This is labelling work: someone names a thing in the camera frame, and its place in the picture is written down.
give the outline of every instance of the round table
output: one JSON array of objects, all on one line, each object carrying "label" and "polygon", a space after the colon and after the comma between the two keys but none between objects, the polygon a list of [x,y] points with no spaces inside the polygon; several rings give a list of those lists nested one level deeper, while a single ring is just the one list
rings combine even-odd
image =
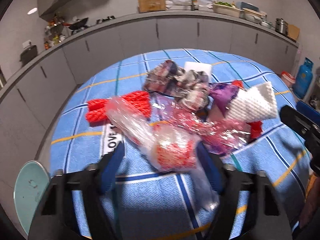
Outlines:
[{"label": "round table", "polygon": [[[288,87],[270,69],[244,57],[197,49],[170,49],[136,55],[106,67],[83,84],[63,110],[52,137],[51,174],[82,170],[109,151],[108,125],[90,126],[85,119],[86,102],[141,90],[147,71],[166,59],[179,66],[186,61],[212,64],[212,82],[243,80],[245,88],[271,81],[278,104],[295,108]],[[157,122],[153,113],[148,120]],[[263,122],[263,134],[255,142],[223,159],[238,169],[255,173],[265,170],[277,189],[293,226],[304,203],[309,157],[300,138],[279,118]],[[116,176],[116,186],[102,198],[106,214],[119,239],[201,239],[213,212],[198,208],[189,174],[158,174],[141,157],[137,147],[124,138],[126,153]],[[75,211],[81,234],[90,236],[82,196],[74,192]],[[248,194],[242,192],[231,238],[239,235]]]}]

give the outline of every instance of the table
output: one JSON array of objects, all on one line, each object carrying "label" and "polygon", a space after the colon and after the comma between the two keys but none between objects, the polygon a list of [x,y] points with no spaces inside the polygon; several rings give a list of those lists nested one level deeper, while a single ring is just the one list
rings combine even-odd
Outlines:
[{"label": "table", "polygon": [[[52,137],[51,174],[82,170],[96,163],[108,151],[108,126],[90,126],[85,119],[86,102],[110,98],[140,90],[147,75],[166,59],[179,66],[186,61],[212,64],[212,82],[243,80],[245,88],[271,81],[278,109],[295,107],[292,94],[270,69],[244,57],[197,49],[171,49],[136,55],[111,65],[91,77],[70,98]],[[157,122],[153,113],[148,120]],[[263,122],[263,135],[246,147],[223,159],[238,169],[255,173],[265,170],[277,189],[291,226],[304,204],[309,174],[309,156],[302,139],[281,123],[279,118]],[[199,209],[194,200],[192,180],[188,174],[159,174],[150,166],[136,146],[124,139],[126,153],[116,176],[116,186],[103,198],[106,214],[122,239],[202,239],[214,212]],[[74,192],[75,210],[81,234],[90,236],[82,196]],[[242,192],[231,238],[239,235],[245,217],[247,192]]]}]

